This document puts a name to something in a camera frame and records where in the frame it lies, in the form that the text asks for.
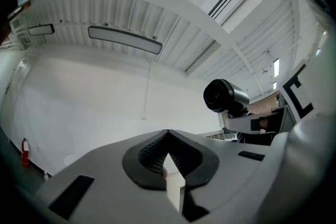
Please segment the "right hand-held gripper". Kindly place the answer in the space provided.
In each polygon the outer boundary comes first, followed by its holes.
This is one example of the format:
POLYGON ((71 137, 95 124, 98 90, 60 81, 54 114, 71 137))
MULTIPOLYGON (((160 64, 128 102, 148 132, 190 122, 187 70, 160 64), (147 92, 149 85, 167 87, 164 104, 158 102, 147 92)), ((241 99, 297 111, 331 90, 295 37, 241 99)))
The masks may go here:
POLYGON ((278 134, 229 204, 231 224, 336 222, 336 35, 299 73, 313 115, 278 134))

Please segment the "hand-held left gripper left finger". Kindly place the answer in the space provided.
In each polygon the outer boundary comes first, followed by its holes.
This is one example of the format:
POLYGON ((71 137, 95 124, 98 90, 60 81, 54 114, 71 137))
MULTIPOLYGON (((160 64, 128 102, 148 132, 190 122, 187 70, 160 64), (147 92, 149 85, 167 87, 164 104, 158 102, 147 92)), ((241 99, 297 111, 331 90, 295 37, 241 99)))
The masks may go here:
POLYGON ((89 151, 46 181, 34 201, 53 220, 70 224, 184 224, 165 191, 147 190, 136 185, 125 173, 122 159, 132 146, 158 131, 138 135, 89 151), (80 203, 63 219, 49 210, 56 198, 80 175, 94 178, 80 203))

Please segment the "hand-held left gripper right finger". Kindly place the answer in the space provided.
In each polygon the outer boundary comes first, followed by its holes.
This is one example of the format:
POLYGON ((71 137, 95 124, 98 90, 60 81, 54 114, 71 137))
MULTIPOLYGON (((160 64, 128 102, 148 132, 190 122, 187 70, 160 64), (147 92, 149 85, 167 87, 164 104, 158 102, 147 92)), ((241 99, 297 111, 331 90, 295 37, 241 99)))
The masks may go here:
POLYGON ((261 222, 272 184, 271 146, 225 142, 169 130, 171 156, 187 168, 185 195, 192 198, 191 222, 261 222))

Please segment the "red fire extinguisher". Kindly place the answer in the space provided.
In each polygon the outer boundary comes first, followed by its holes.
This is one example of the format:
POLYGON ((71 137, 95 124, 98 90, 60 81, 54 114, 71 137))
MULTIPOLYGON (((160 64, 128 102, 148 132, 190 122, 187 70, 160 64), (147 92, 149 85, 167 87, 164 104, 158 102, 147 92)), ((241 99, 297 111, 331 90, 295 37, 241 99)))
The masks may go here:
POLYGON ((26 138, 22 140, 22 166, 24 168, 29 167, 29 144, 26 138))

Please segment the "long ceiling light panel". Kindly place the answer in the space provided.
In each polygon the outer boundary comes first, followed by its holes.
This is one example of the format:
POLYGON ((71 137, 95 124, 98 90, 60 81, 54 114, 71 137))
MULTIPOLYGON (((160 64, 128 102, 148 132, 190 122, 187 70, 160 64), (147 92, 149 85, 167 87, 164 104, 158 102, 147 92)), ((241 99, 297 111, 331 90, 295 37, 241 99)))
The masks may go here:
POLYGON ((89 26, 88 36, 91 39, 110 41, 140 49, 155 55, 159 55, 163 47, 160 42, 153 39, 149 39, 128 31, 108 27, 89 26))

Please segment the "short ceiling light panel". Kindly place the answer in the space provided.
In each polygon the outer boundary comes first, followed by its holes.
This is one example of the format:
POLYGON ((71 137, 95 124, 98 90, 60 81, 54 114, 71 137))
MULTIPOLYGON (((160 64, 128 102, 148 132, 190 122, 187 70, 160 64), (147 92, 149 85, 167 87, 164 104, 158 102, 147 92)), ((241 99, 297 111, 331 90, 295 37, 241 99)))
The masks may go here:
POLYGON ((28 29, 31 36, 52 35, 55 33, 53 24, 39 25, 28 29))

